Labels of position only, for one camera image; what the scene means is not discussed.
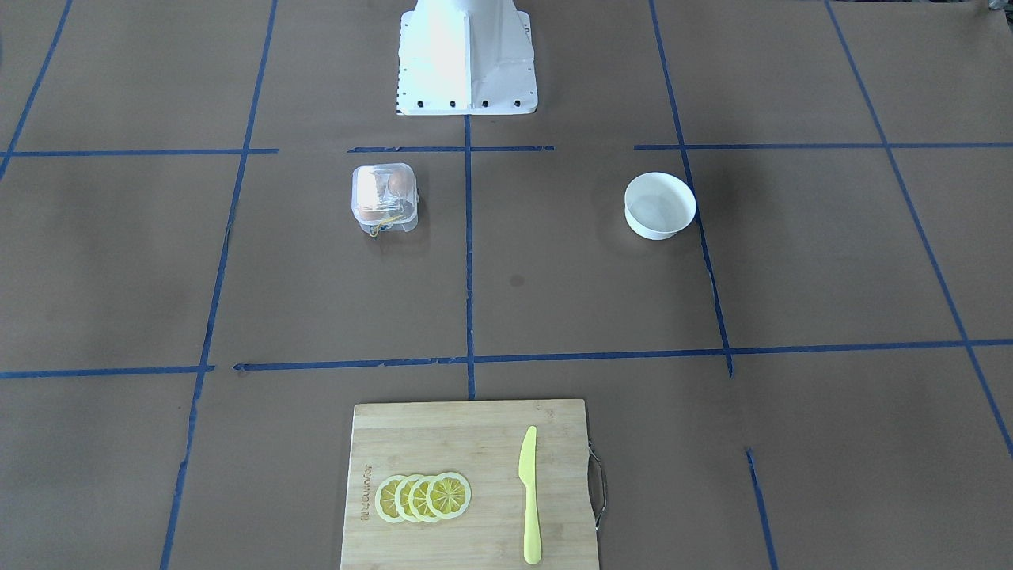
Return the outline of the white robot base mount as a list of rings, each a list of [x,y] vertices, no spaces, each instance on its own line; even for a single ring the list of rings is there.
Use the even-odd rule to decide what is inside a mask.
[[[513,1],[419,1],[399,32],[398,115],[537,111],[531,19]]]

